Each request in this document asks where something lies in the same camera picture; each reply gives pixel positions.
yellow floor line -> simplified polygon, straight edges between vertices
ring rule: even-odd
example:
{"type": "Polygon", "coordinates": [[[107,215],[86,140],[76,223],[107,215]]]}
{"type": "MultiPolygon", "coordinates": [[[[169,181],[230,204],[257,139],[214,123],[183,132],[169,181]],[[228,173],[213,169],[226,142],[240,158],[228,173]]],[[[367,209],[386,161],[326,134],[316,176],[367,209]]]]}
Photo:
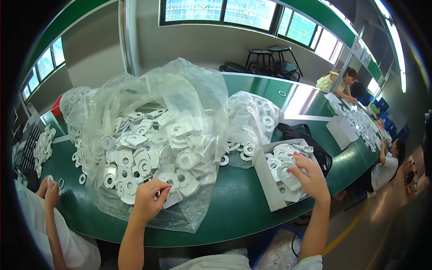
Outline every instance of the yellow floor line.
{"type": "Polygon", "coordinates": [[[371,205],[372,200],[369,199],[366,205],[363,207],[363,209],[360,211],[358,216],[351,222],[351,224],[338,236],[336,239],[333,240],[328,246],[325,247],[323,256],[325,256],[327,253],[329,253],[334,247],[337,246],[337,244],[342,241],[342,239],[345,238],[345,236],[348,235],[348,233],[354,228],[354,226],[359,222],[360,218],[365,214],[366,210],[371,205]]]}

woman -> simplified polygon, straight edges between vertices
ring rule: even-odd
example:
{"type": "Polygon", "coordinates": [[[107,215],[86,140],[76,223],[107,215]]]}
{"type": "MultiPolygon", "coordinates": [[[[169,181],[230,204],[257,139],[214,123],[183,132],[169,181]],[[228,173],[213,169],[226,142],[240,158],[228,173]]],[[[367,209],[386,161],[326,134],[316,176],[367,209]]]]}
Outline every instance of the woman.
{"type": "MultiPolygon", "coordinates": [[[[326,75],[322,76],[317,81],[317,87],[323,90],[330,91],[331,87],[336,82],[339,73],[340,70],[332,70],[326,75]]],[[[340,98],[348,100],[354,105],[357,104],[357,99],[351,96],[351,92],[349,90],[350,85],[352,85],[356,80],[358,80],[357,72],[355,71],[355,69],[348,67],[339,85],[334,90],[334,94],[339,96],[340,98]]]]}
{"type": "Polygon", "coordinates": [[[356,181],[367,192],[373,193],[390,182],[396,175],[397,168],[405,159],[405,142],[396,139],[391,147],[390,152],[387,150],[385,140],[381,140],[381,150],[379,163],[374,167],[371,166],[356,181]]]}

worker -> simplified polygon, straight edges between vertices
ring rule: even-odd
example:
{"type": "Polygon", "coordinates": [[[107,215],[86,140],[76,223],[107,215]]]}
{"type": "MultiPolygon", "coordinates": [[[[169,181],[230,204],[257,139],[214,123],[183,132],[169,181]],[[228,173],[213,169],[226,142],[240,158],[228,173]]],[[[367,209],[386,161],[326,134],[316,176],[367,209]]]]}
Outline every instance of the worker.
{"type": "MultiPolygon", "coordinates": [[[[330,91],[331,87],[335,84],[340,70],[332,70],[322,76],[317,81],[317,87],[323,90],[330,91]]],[[[355,69],[348,67],[340,80],[339,85],[335,88],[334,94],[340,98],[346,99],[352,104],[357,104],[357,99],[351,96],[350,86],[358,80],[357,72],[355,69]]]]}
{"type": "Polygon", "coordinates": [[[51,269],[99,269],[101,255],[96,241],[71,231],[55,208],[59,201],[57,182],[48,183],[45,177],[36,193],[18,181],[15,188],[30,234],[51,269]]]}
{"type": "MultiPolygon", "coordinates": [[[[298,152],[294,156],[298,167],[291,172],[300,180],[303,190],[315,199],[311,219],[302,240],[299,263],[293,270],[322,269],[322,254],[326,244],[330,212],[330,193],[320,167],[298,152]]],[[[171,185],[153,179],[140,185],[135,197],[135,206],[129,217],[126,232],[120,245],[118,268],[120,270],[140,270],[144,266],[144,231],[146,224],[161,210],[171,185]]],[[[249,259],[240,252],[198,257],[173,266],[172,270],[185,269],[249,269],[249,259]]]]}
{"type": "Polygon", "coordinates": [[[390,152],[387,150],[387,142],[381,140],[381,150],[379,163],[362,174],[356,183],[368,192],[368,197],[375,194],[386,183],[394,178],[396,171],[405,159],[405,142],[396,139],[391,147],[390,152]]]}

hand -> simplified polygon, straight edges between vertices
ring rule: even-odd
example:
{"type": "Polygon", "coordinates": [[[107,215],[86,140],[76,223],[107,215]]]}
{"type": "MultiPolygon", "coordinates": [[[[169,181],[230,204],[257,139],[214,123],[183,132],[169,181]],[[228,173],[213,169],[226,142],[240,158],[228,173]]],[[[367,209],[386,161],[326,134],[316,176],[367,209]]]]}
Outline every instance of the hand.
{"type": "Polygon", "coordinates": [[[42,183],[39,186],[38,191],[35,193],[36,195],[38,195],[42,199],[45,199],[45,193],[47,192],[47,188],[48,188],[48,181],[47,181],[47,179],[48,179],[48,175],[45,176],[45,178],[42,180],[42,183]]]}
{"type": "Polygon", "coordinates": [[[305,175],[297,167],[290,169],[291,173],[294,174],[302,184],[303,190],[317,202],[329,203],[330,192],[328,191],[327,183],[318,164],[313,163],[298,152],[288,155],[295,158],[295,165],[297,167],[304,168],[307,172],[305,175]]]}
{"type": "Polygon", "coordinates": [[[47,192],[45,193],[45,209],[52,210],[57,205],[59,200],[58,196],[58,183],[50,181],[48,183],[47,192]]]}
{"type": "Polygon", "coordinates": [[[159,179],[153,179],[137,188],[135,205],[129,221],[137,222],[140,226],[146,226],[147,222],[153,219],[162,209],[162,205],[168,197],[172,186],[159,179]]]}

green workbench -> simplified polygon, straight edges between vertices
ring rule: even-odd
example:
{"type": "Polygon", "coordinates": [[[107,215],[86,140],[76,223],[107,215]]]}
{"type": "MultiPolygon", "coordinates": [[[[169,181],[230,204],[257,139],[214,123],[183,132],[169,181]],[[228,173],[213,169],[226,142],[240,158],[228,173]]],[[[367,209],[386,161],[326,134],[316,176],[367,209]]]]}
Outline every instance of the green workbench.
{"type": "MultiPolygon", "coordinates": [[[[372,153],[359,138],[343,152],[328,132],[325,125],[335,115],[324,93],[312,86],[249,74],[223,74],[229,95],[247,91],[263,96],[285,113],[309,115],[308,120],[284,120],[284,123],[307,124],[313,138],[333,158],[333,165],[326,177],[332,195],[337,194],[354,182],[378,158],[378,151],[372,153]]],[[[60,136],[64,125],[53,125],[60,136]]],[[[277,130],[273,141],[279,140],[277,130]]],[[[102,213],[93,204],[85,185],[78,183],[81,168],[75,168],[71,157],[76,152],[70,141],[52,145],[53,154],[43,165],[41,179],[53,175],[63,178],[64,188],[60,190],[57,209],[64,216],[67,225],[74,231],[106,241],[120,243],[127,222],[102,213]]],[[[312,209],[314,200],[307,198],[276,212],[270,212],[260,181],[254,168],[241,169],[232,166],[219,168],[212,201],[204,221],[195,234],[162,229],[146,229],[144,245],[147,247],[181,247],[203,245],[226,241],[277,226],[312,209]]]]}

